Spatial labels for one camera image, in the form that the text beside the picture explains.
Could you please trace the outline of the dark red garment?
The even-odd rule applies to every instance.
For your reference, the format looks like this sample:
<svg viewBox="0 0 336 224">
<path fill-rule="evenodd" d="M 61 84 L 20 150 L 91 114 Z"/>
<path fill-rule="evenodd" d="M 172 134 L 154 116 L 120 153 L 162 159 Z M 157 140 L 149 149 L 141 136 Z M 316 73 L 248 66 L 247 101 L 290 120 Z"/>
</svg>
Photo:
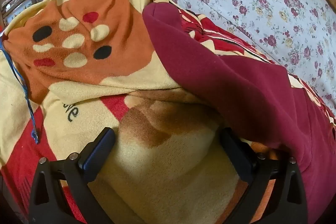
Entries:
<svg viewBox="0 0 336 224">
<path fill-rule="evenodd" d="M 335 124 L 287 70 L 245 56 L 218 56 L 182 27 L 170 3 L 142 13 L 155 51 L 169 76 L 209 103 L 241 138 L 284 148 L 297 160 L 314 223 L 335 195 Z"/>
</svg>

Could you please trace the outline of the orange cream red fleece blanket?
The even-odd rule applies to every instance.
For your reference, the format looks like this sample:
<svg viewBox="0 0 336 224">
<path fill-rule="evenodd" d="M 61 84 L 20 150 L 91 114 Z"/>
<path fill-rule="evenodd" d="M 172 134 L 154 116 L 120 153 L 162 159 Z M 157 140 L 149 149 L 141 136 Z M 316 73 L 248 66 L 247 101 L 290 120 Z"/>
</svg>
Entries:
<svg viewBox="0 0 336 224">
<path fill-rule="evenodd" d="M 276 64 L 171 0 L 25 9 L 1 36 L 1 175 L 28 221 L 40 159 L 80 153 L 106 127 L 116 142 L 88 187 L 112 223 L 224 223 L 246 190 L 217 140 L 220 126 L 231 127 L 160 61 L 142 16 L 151 3 L 176 6 L 182 27 L 218 56 Z M 295 158 L 236 135 L 270 159 Z"/>
</svg>

